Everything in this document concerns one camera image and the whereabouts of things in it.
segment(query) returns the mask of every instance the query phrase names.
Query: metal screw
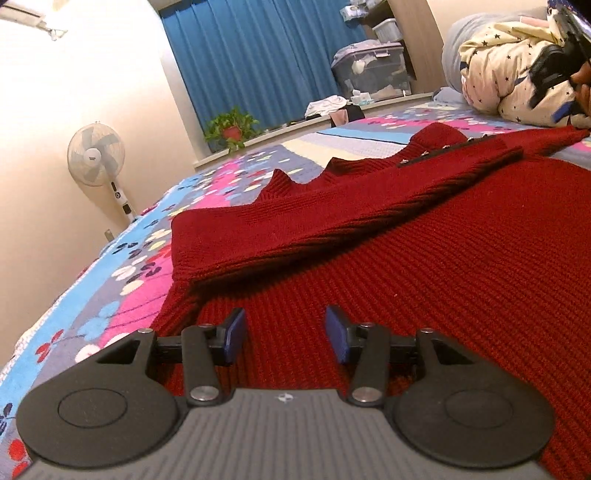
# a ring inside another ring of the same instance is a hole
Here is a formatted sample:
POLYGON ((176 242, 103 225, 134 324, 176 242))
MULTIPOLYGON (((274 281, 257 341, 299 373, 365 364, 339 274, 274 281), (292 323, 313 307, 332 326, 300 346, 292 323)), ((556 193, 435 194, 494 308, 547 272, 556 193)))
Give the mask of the metal screw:
POLYGON ((353 390, 351 396, 361 403, 372 403, 382 398, 382 393, 377 388, 359 387, 353 390))
POLYGON ((197 401, 212 401, 215 400, 219 394, 220 391, 211 385, 195 387, 191 390, 191 398, 197 401))

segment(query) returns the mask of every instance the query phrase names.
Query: colorful bedspread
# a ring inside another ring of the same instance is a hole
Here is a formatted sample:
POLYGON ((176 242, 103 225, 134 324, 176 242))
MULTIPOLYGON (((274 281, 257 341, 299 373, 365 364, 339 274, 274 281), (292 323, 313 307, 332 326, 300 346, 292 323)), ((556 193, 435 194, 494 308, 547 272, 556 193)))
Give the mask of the colorful bedspread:
MULTIPOLYGON (((29 463, 14 414, 30 388, 87 358, 128 333, 147 327, 171 285, 170 222, 192 208, 253 201, 275 168, 305 183, 332 157, 387 157, 429 123, 445 122, 468 137, 528 128, 485 118, 466 106, 427 103, 392 115, 305 135, 229 160, 183 180, 112 243, 19 341, 0 374, 0 479, 29 463)), ((591 142, 557 155, 591 169, 591 142)))

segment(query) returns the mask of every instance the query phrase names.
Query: knit sweater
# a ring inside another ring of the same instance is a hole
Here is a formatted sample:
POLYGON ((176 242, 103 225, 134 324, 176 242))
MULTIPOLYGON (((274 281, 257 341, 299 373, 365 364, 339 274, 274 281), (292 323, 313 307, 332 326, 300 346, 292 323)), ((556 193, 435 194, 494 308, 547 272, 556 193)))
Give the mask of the knit sweater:
MULTIPOLYGON (((591 173, 539 154, 587 134, 527 130, 421 157, 466 141, 434 124, 391 158, 333 159, 306 185, 276 170, 251 205, 174 219, 173 286, 153 327, 176 335, 244 307, 249 339, 220 370, 226 387, 341 390, 350 375, 324 332, 327 305, 400 335, 431 327, 546 396, 557 425, 543 463, 582 479, 591 173)), ((178 373, 167 386, 180 394, 178 373)))

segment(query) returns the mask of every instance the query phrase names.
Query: gray pillow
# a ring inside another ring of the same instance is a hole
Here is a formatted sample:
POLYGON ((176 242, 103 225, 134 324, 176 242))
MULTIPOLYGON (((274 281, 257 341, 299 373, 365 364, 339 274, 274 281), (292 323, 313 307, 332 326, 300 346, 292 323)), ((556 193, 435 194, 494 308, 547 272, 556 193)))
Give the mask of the gray pillow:
POLYGON ((518 22, 520 17, 546 19, 546 7, 537 7, 522 13, 475 14, 464 17, 455 22, 447 32, 443 44, 441 63, 447 84, 455 91, 462 91, 462 76, 460 75, 460 46, 470 40, 487 24, 493 22, 518 22))

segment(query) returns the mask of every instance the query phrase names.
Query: red flower pot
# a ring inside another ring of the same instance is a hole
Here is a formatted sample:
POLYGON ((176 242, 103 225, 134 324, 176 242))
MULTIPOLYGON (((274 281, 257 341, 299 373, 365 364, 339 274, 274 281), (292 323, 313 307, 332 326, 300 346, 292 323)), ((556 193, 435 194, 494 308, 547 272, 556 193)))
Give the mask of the red flower pot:
POLYGON ((222 136, 226 140, 232 139, 239 142, 242 138, 242 132, 236 125, 234 125, 233 127, 224 129, 222 131, 222 136))

